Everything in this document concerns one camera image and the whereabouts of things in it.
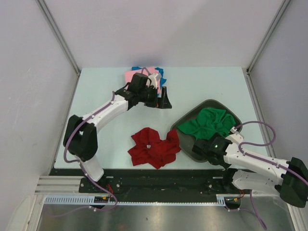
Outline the grey plastic tray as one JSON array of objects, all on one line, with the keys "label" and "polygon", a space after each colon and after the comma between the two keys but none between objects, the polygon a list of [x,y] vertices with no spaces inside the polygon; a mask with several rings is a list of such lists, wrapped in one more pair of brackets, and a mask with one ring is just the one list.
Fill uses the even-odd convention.
[{"label": "grey plastic tray", "polygon": [[208,99],[191,109],[189,112],[187,112],[185,115],[183,115],[180,119],[178,119],[172,126],[171,130],[175,129],[178,134],[178,138],[180,141],[180,148],[181,150],[192,160],[199,163],[207,162],[207,159],[205,156],[198,155],[192,151],[193,145],[196,142],[196,138],[194,136],[190,136],[187,134],[184,134],[178,129],[178,126],[188,122],[192,119],[195,119],[197,115],[200,113],[200,111],[204,108],[215,108],[215,109],[221,109],[225,110],[227,114],[230,114],[233,116],[235,120],[235,125],[241,124],[241,120],[238,118],[238,116],[230,110],[228,107],[220,103],[219,101],[216,101],[214,99]]}]

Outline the red t shirt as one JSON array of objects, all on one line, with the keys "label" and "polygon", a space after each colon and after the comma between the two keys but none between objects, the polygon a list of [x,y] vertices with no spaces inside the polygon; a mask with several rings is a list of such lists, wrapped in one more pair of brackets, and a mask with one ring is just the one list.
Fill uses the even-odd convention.
[{"label": "red t shirt", "polygon": [[174,129],[167,133],[164,140],[160,139],[158,131],[152,128],[143,128],[131,138],[135,146],[129,149],[128,153],[134,166],[150,164],[155,169],[160,169],[174,162],[177,153],[181,151],[180,140]]}]

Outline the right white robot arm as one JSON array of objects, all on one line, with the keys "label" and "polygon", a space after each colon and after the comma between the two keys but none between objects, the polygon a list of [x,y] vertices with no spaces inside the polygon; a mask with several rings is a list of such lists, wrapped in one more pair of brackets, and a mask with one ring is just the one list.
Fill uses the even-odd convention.
[{"label": "right white robot arm", "polygon": [[304,208],[308,201],[308,169],[304,162],[263,156],[243,148],[239,132],[222,137],[216,133],[209,140],[197,139],[192,151],[215,166],[227,169],[222,188],[227,193],[256,190],[278,195],[286,203]]}]

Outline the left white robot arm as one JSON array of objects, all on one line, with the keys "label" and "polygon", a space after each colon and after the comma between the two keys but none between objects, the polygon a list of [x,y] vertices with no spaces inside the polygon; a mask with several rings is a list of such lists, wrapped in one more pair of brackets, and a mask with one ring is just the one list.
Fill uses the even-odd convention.
[{"label": "left white robot arm", "polygon": [[160,86],[160,73],[145,75],[135,73],[131,81],[112,93],[112,98],[96,110],[84,115],[72,115],[64,134],[64,161],[69,163],[67,154],[74,156],[85,175],[90,179],[89,186],[95,192],[106,188],[101,167],[96,153],[98,150],[98,133],[116,116],[130,110],[138,103],[147,107],[170,109],[172,107],[167,88]]}]

